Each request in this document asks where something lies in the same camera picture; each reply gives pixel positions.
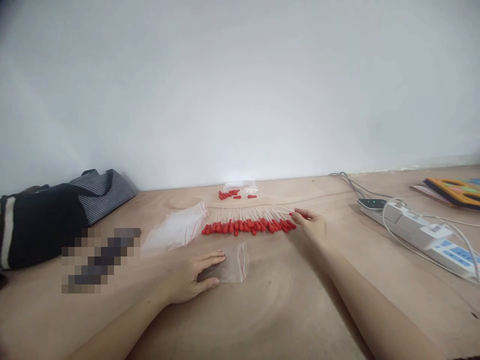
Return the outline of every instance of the hand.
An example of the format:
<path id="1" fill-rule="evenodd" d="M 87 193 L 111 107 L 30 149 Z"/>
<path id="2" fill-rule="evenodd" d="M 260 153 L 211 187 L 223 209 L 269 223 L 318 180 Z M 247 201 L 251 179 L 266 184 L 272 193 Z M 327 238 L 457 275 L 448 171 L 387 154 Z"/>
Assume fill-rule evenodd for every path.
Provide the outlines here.
<path id="1" fill-rule="evenodd" d="M 197 282 L 197 276 L 212 265 L 225 260 L 225 253 L 221 250 L 211 251 L 193 257 L 176 272 L 167 277 L 161 284 L 159 291 L 167 294 L 168 304 L 181 304 L 193 299 L 205 290 L 216 287 L 220 282 L 216 277 L 210 277 Z"/>
<path id="2" fill-rule="evenodd" d="M 300 225 L 307 238 L 314 242 L 321 242 L 327 237 L 327 223 L 325 219 L 311 210 L 295 208 L 291 218 Z"/>

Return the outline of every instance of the clear ziplock bag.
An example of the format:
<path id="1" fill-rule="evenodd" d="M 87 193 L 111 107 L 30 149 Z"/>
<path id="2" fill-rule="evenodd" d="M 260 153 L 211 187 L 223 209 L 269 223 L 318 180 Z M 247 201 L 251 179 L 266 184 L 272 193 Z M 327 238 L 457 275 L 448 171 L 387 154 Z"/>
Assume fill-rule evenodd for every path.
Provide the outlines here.
<path id="1" fill-rule="evenodd" d="M 223 192 L 228 193 L 230 190 L 240 190 L 238 195 L 257 195 L 259 188 L 255 180 L 230 181 L 223 185 Z"/>
<path id="2" fill-rule="evenodd" d="M 208 215 L 204 201 L 185 210 L 173 212 L 155 226 L 140 250 L 144 258 L 187 245 L 202 232 L 202 222 Z"/>
<path id="3" fill-rule="evenodd" d="M 248 274 L 249 257 L 245 243 L 223 248 L 225 261 L 213 265 L 198 275 L 197 281 L 218 278 L 221 283 L 241 283 Z"/>

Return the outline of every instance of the white stick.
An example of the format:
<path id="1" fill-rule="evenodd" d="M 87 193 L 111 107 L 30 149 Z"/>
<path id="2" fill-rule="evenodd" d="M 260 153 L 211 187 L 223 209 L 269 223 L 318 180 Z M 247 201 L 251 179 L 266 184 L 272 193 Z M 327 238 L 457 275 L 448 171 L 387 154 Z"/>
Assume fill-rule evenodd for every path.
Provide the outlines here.
<path id="1" fill-rule="evenodd" d="M 277 205 L 277 204 L 272 204 L 273 206 L 277 206 L 279 208 L 282 208 L 284 210 L 287 210 L 289 213 L 293 213 L 294 210 L 290 210 L 289 208 L 285 207 L 285 206 L 281 206 L 281 205 Z"/>

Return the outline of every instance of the finger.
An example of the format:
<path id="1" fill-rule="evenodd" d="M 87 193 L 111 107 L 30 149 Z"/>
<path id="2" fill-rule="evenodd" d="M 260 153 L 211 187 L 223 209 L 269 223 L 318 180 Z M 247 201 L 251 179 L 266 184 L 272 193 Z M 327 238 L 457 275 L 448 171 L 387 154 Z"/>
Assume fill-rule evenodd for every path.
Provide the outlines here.
<path id="1" fill-rule="evenodd" d="M 292 213 L 291 218 L 298 225 L 303 225 L 305 224 L 305 222 L 309 221 L 309 220 L 306 220 L 299 212 Z"/>
<path id="2" fill-rule="evenodd" d="M 308 209 L 295 208 L 295 212 L 299 213 L 304 218 L 307 217 L 307 218 L 310 218 L 312 220 L 320 217 L 320 215 L 318 215 L 317 213 L 313 212 L 312 210 L 308 210 Z"/>
<path id="3" fill-rule="evenodd" d="M 204 254 L 199 255 L 199 256 L 192 257 L 191 261 L 194 262 L 194 263 L 197 263 L 199 261 L 202 261 L 202 260 L 205 260 L 205 259 L 208 259 L 208 258 L 216 258 L 216 257 L 221 257 L 221 256 L 225 256 L 225 253 L 222 250 L 215 250 L 215 251 L 210 251 L 210 252 L 204 253 Z"/>
<path id="4" fill-rule="evenodd" d="M 200 274 L 203 270 L 208 269 L 212 265 L 220 264 L 224 260 L 225 260 L 225 256 L 210 257 L 208 259 L 196 262 L 194 266 L 195 266 L 195 269 Z"/>
<path id="5" fill-rule="evenodd" d="M 195 291 L 197 294 L 203 293 L 205 290 L 214 288 L 220 284 L 220 281 L 216 277 L 209 277 L 203 281 L 200 281 L 195 285 Z"/>

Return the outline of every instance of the power cord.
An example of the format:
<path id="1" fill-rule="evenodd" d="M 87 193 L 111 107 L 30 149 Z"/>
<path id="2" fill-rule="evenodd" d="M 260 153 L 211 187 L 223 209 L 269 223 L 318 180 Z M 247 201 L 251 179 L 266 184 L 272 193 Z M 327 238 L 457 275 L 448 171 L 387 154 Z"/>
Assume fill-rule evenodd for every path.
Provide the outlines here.
<path id="1" fill-rule="evenodd" d="M 332 172 L 332 173 L 329 173 L 328 176 L 330 175 L 337 175 L 337 176 L 341 176 L 342 178 L 345 178 L 348 180 L 348 182 L 350 183 L 350 186 L 353 188 L 353 190 L 355 190 L 355 192 L 358 192 L 360 190 L 358 190 L 352 183 L 356 184 L 357 186 L 359 186 L 360 188 L 362 188 L 363 190 L 365 190 L 367 193 L 369 194 L 373 194 L 373 195 L 377 195 L 377 196 L 380 196 L 382 198 L 394 198 L 394 196 L 390 196 L 390 195 L 384 195 L 384 194 L 380 194 L 380 193 L 377 193 L 377 192 L 373 192 L 373 191 L 370 191 L 368 190 L 367 188 L 363 187 L 362 185 L 360 185 L 358 182 L 356 181 L 353 181 L 352 179 L 349 178 L 349 176 L 345 173 L 345 172 Z"/>
<path id="2" fill-rule="evenodd" d="M 455 271 L 449 269 L 449 268 L 446 267 L 446 266 L 443 266 L 441 263 L 435 261 L 435 260 L 432 259 L 431 257 L 428 257 L 428 256 L 422 254 L 421 252 L 418 252 L 418 251 L 414 250 L 412 247 L 407 246 L 402 240 L 400 240 L 400 239 L 389 229 L 389 227 L 387 226 L 387 224 L 386 224 L 386 222 L 385 222 L 385 208 L 387 207 L 387 205 L 388 205 L 389 203 L 391 203 L 391 202 L 394 201 L 394 200 L 400 200 L 400 201 L 402 201 L 402 202 L 404 201 L 401 197 L 391 198 L 390 200 L 388 200 L 388 201 L 386 202 L 385 207 L 383 208 L 383 211 L 381 212 L 381 221 L 382 221 L 383 226 L 385 227 L 385 229 L 387 229 L 387 231 L 390 233 L 390 235 L 391 235 L 400 245 L 402 245 L 404 248 L 410 250 L 412 253 L 417 254 L 418 256 L 424 258 L 425 260 L 431 262 L 432 264 L 435 264 L 435 265 L 439 266 L 440 268 L 448 271 L 448 272 L 451 273 L 451 274 L 454 274 L 455 276 L 458 276 L 459 278 L 461 278 L 461 279 L 463 279 L 463 280 L 465 280 L 465 281 L 467 281 L 467 282 L 469 282 L 469 283 L 471 283 L 471 284 L 474 284 L 474 285 L 476 285 L 476 286 L 480 286 L 480 277 L 479 277 L 478 265 L 477 265 L 476 259 L 475 259 L 475 257 L 474 257 L 474 251 L 473 251 L 473 249 L 472 249 L 472 246 L 470 245 L 470 242 L 469 242 L 468 239 L 465 237 L 465 235 L 463 235 L 463 233 L 462 233 L 463 238 L 461 238 L 461 237 L 459 237 L 459 236 L 455 233 L 455 231 L 454 231 L 454 234 L 456 234 L 457 237 L 459 237 L 459 239 L 462 240 L 462 241 L 467 245 L 468 250 L 470 251 L 470 254 L 471 254 L 472 258 L 475 259 L 475 265 L 477 266 L 477 268 L 476 268 L 476 273 L 475 273 L 475 274 L 476 274 L 477 281 L 473 281 L 473 280 L 470 280 L 469 278 L 466 278 L 466 277 L 463 277 L 463 276 L 459 275 L 459 274 L 456 273 Z"/>
<path id="3" fill-rule="evenodd" d="M 470 280 L 469 278 L 466 278 L 466 277 L 463 277 L 461 275 L 459 275 L 458 273 L 456 273 L 455 271 L 449 269 L 448 267 L 446 266 L 443 266 L 442 264 L 440 264 L 439 262 L 435 261 L 434 259 L 428 257 L 428 256 L 425 256 L 424 254 L 416 251 L 415 249 L 407 246 L 402 240 L 400 240 L 387 226 L 386 222 L 385 222 L 385 208 L 387 207 L 387 205 L 393 201 L 400 201 L 401 202 L 401 205 L 404 206 L 404 207 L 407 207 L 408 206 L 405 204 L 405 201 L 400 198 L 400 197 L 393 197 L 393 196 L 390 196 L 390 195 L 385 195 L 385 194 L 379 194 L 379 193 L 376 193 L 376 192 L 373 192 L 373 191 L 370 191 L 368 190 L 367 188 L 363 187 L 362 185 L 360 185 L 358 182 L 350 179 L 350 177 L 344 172 L 332 172 L 330 174 L 328 174 L 329 176 L 331 175 L 336 175 L 336 176 L 340 176 L 342 177 L 343 179 L 346 179 L 350 186 L 352 187 L 352 189 L 357 193 L 359 194 L 360 196 L 363 196 L 363 199 L 366 198 L 365 194 L 359 190 L 357 187 L 355 187 L 354 184 L 356 184 L 357 186 L 359 186 L 360 188 L 362 188 L 363 190 L 365 190 L 367 193 L 369 194 L 373 194 L 373 195 L 377 195 L 377 196 L 380 196 L 380 197 L 384 197 L 384 198 L 390 198 L 386 203 L 385 203 L 385 206 L 383 207 L 383 211 L 381 212 L 381 219 L 382 219 L 382 222 L 383 222 L 383 226 L 385 227 L 385 229 L 387 229 L 387 231 L 390 233 L 390 235 L 399 243 L 401 244 L 404 248 L 410 250 L 411 252 L 413 252 L 414 254 L 417 254 L 418 256 L 424 258 L 425 260 L 431 262 L 432 264 L 435 264 L 437 266 L 439 266 L 440 268 L 448 271 L 449 273 L 451 274 L 454 274 L 455 276 L 458 276 L 459 278 L 471 283 L 471 284 L 474 284 L 476 286 L 480 286 L 480 273 L 479 273 L 479 264 L 477 262 L 477 258 L 476 258 L 476 255 L 478 255 L 478 253 L 473 249 L 472 245 L 470 244 L 470 241 L 468 240 L 468 238 L 463 234 L 463 232 L 461 232 L 455 225 L 449 223 L 449 222 L 446 222 L 446 221 L 450 221 L 450 222 L 453 222 L 453 223 L 458 223 L 458 224 L 462 224 L 462 225 L 467 225 L 467 226 L 473 226 L 473 227 L 480 227 L 480 225 L 476 225 L 476 224 L 470 224 L 470 223 L 466 223 L 466 222 L 461 222 L 461 221 L 456 221 L 456 220 L 452 220 L 452 219 L 448 219 L 448 218 L 445 218 L 445 217 L 440 217 L 440 216 L 436 216 L 436 215 L 432 215 L 432 214 L 429 214 L 429 213 L 419 213 L 418 215 L 419 216 L 427 216 L 427 217 L 431 217 L 431 218 L 435 218 L 437 220 L 440 221 L 440 224 L 445 224 L 454 234 L 455 236 L 460 239 L 468 248 L 468 251 L 470 252 L 470 255 L 473 259 L 473 264 L 475 266 L 475 275 L 476 275 L 476 281 L 473 281 L 473 280 Z"/>

